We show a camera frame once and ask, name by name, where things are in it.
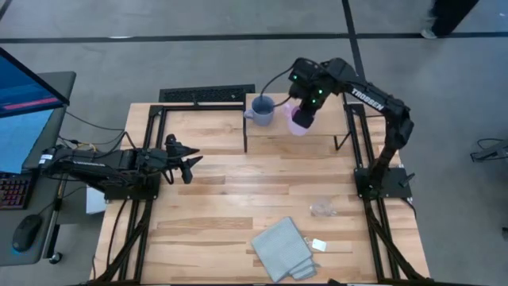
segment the gray mug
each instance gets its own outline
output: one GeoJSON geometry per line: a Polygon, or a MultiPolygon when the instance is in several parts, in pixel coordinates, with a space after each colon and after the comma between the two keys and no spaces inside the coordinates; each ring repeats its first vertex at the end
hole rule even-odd
{"type": "Polygon", "coordinates": [[[269,126],[273,119],[275,102],[270,97],[263,95],[252,100],[252,109],[244,112],[244,117],[252,119],[258,126],[269,126]]]}

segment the concrete floor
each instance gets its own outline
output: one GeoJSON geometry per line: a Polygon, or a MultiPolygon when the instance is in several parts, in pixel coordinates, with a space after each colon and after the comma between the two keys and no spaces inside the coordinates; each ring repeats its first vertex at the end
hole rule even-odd
{"type": "MultiPolygon", "coordinates": [[[[430,1],[350,2],[358,33],[416,33],[430,1]]],[[[481,1],[457,29],[499,31],[508,31],[502,0],[481,1]]],[[[346,32],[335,0],[13,0],[0,21],[0,38],[346,32]]],[[[432,277],[505,285],[506,162],[473,164],[469,153],[480,138],[508,135],[508,39],[369,39],[359,46],[367,78],[413,111],[416,126],[401,154],[416,173],[411,186],[432,277]]],[[[70,111],[110,127],[123,127],[129,104],[156,101],[160,88],[254,83],[260,89],[297,56],[352,63],[347,39],[2,47],[35,72],[76,71],[70,111]]],[[[270,91],[288,86],[280,80],[270,91]]],[[[116,134],[66,118],[61,135],[99,142],[116,134]]],[[[2,285],[85,281],[100,226],[100,216],[64,226],[57,242],[66,255],[61,263],[1,268],[2,285]]]]}

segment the red backlit keyboard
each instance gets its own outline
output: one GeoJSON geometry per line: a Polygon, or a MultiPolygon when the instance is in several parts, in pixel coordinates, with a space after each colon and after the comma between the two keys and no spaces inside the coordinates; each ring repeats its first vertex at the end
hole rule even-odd
{"type": "Polygon", "coordinates": [[[0,172],[0,210],[23,210],[29,204],[35,180],[32,173],[0,172]]]}

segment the sneaker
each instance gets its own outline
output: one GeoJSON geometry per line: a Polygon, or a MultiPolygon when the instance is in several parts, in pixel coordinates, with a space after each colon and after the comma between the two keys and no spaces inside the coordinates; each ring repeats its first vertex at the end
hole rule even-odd
{"type": "Polygon", "coordinates": [[[425,28],[420,32],[421,36],[425,39],[433,40],[437,39],[437,36],[434,34],[434,32],[430,28],[425,28]]]}

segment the monitor screen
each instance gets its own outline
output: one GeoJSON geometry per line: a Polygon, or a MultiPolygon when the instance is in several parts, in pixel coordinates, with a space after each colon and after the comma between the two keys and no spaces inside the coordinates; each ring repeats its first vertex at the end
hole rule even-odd
{"type": "Polygon", "coordinates": [[[0,118],[65,104],[58,91],[0,48],[0,118]]]}

